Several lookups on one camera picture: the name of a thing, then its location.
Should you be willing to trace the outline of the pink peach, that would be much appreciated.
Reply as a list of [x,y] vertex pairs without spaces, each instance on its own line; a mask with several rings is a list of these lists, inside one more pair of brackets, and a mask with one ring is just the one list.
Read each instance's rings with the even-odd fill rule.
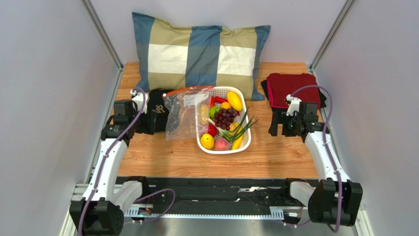
[[214,141],[214,147],[213,147],[214,151],[228,151],[230,150],[230,148],[231,148],[230,142],[228,142],[224,138],[218,138]]

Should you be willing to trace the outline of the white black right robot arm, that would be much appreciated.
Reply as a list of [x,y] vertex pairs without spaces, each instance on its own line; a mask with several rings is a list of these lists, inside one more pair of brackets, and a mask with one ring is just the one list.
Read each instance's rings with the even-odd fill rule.
[[291,97],[288,104],[288,110],[273,114],[272,121],[282,125],[283,136],[301,137],[313,157],[319,183],[313,187],[305,180],[287,178],[284,198],[288,204],[306,206],[313,223],[330,225],[333,230],[353,226],[363,196],[361,184],[351,181],[341,167],[327,124],[316,114],[317,103]]

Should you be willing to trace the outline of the green scallion bunch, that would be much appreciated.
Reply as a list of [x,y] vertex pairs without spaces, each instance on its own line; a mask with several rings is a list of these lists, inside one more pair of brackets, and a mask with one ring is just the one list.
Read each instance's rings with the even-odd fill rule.
[[259,120],[253,120],[254,117],[246,120],[246,111],[244,117],[238,124],[233,124],[234,121],[239,120],[239,114],[234,109],[221,108],[218,112],[214,112],[212,118],[208,118],[209,123],[215,126],[218,133],[229,142],[233,142],[242,137],[247,130],[254,126]]

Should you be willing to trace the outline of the dark red grape bunch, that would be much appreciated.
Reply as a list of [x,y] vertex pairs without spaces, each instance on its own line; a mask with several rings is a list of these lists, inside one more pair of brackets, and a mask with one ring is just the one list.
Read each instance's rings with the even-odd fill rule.
[[212,120],[214,121],[216,127],[228,130],[229,125],[235,121],[237,116],[238,114],[236,110],[226,110],[221,108]]

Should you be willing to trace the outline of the clear zip top bag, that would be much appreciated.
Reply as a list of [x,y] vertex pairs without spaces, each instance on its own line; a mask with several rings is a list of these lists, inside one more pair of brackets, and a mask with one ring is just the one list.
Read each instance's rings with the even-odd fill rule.
[[169,110],[165,129],[165,140],[196,138],[207,133],[209,121],[200,124],[200,106],[210,107],[213,86],[196,86],[178,89],[163,95],[165,107]]

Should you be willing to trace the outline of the orange yellow peach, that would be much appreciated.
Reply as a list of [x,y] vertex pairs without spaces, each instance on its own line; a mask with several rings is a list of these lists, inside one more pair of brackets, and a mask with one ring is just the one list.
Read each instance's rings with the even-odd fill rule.
[[233,131],[235,131],[235,130],[236,130],[236,128],[237,128],[237,123],[236,123],[236,122],[233,122],[233,123],[231,123],[231,124],[229,125],[229,127],[228,127],[228,131],[229,131],[229,132],[233,132]]

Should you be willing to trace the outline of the yellow lemon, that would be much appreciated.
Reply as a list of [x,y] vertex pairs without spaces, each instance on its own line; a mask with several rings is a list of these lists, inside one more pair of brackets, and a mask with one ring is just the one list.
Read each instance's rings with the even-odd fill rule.
[[200,144],[205,149],[212,150],[214,147],[214,137],[211,134],[206,133],[200,138]]

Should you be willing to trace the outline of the red apple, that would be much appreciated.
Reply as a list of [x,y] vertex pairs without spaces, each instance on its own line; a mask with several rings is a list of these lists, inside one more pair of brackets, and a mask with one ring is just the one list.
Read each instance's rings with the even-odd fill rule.
[[208,127],[208,134],[210,134],[212,137],[215,137],[217,135],[217,128],[215,125],[209,123],[209,127]]

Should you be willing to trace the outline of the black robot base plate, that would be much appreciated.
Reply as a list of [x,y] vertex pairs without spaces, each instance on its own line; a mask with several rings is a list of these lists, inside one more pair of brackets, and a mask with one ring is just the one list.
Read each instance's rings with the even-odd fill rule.
[[302,204],[291,200],[285,192],[286,179],[274,178],[192,178],[192,177],[118,177],[117,184],[130,180],[144,181],[144,196],[162,193],[141,200],[152,213],[167,215],[269,215],[270,208],[301,211]]

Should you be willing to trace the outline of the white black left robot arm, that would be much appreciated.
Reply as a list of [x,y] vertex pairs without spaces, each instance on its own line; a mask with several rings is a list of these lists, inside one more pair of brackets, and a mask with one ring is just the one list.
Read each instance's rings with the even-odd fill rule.
[[154,134],[156,111],[147,114],[149,98],[140,96],[114,103],[100,134],[100,153],[88,187],[78,201],[72,201],[70,216],[80,236],[118,236],[124,214],[141,197],[144,183],[129,180],[115,193],[121,161],[135,133]]

